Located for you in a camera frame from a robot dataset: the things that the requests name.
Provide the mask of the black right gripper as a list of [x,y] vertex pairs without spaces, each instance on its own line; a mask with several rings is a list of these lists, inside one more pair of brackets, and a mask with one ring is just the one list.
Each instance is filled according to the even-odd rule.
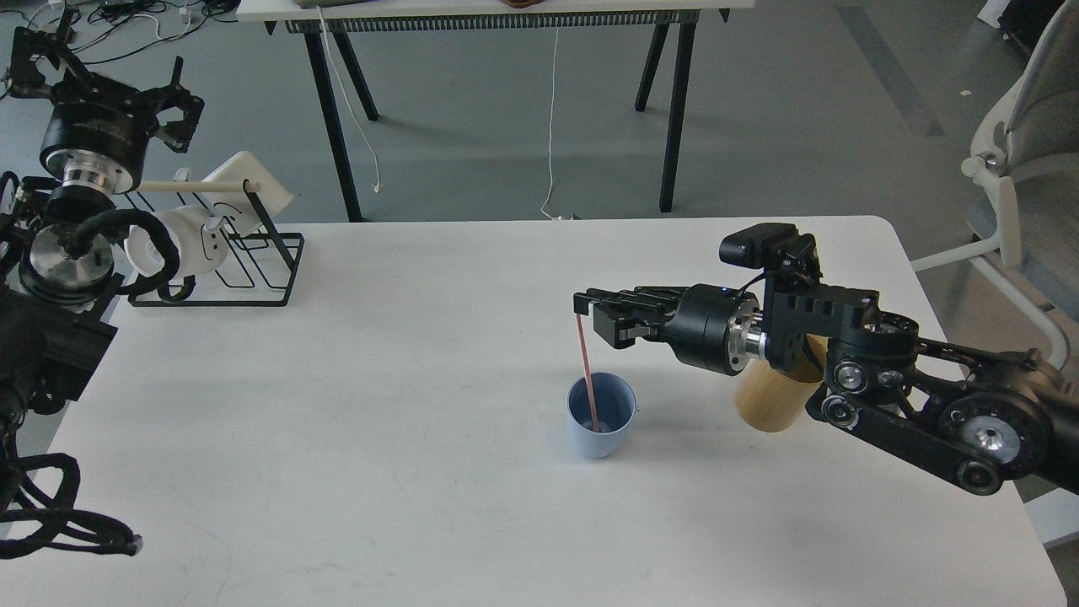
[[759,296],[729,287],[636,287],[574,293],[574,314],[593,308],[595,333],[612,348],[631,348],[636,339],[663,342],[693,368],[736,376],[749,357],[736,337],[759,311]]

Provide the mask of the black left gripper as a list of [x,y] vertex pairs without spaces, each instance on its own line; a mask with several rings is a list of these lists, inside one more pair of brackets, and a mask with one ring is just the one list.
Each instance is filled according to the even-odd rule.
[[[188,153],[204,100],[180,83],[185,58],[174,59],[169,84],[146,91],[122,83],[88,85],[88,69],[68,45],[77,12],[62,9],[52,31],[19,26],[13,31],[4,93],[13,99],[46,99],[53,104],[40,150],[47,173],[65,187],[80,185],[104,195],[120,195],[142,183],[151,138],[174,153]],[[59,72],[50,84],[39,63]],[[179,120],[158,122],[161,112],[178,109]]]

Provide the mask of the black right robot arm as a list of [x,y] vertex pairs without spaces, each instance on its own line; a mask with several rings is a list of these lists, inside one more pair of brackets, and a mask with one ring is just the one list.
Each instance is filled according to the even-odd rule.
[[812,419],[986,496],[1037,475],[1078,484],[1076,391],[1041,351],[984,351],[921,337],[920,326],[880,311],[878,292],[775,287],[590,288],[573,308],[624,349],[667,343],[684,364],[737,375],[751,360],[822,375],[806,400]]

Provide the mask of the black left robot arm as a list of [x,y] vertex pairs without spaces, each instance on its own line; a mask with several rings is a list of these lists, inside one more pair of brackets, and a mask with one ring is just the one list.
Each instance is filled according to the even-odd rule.
[[19,26],[5,77],[13,99],[43,99],[51,119],[40,149],[42,176],[3,173],[12,193],[3,213],[1,433],[3,522],[35,523],[3,541],[3,558],[41,549],[135,556],[142,538],[114,518],[76,508],[80,469],[69,454],[17,452],[28,412],[50,415],[80,399],[117,329],[104,322],[115,296],[166,287],[179,252],[158,218],[120,210],[113,196],[137,189],[158,138],[186,153],[203,99],[185,89],[185,63],[169,83],[136,89],[93,73],[68,45],[72,8],[53,30]]

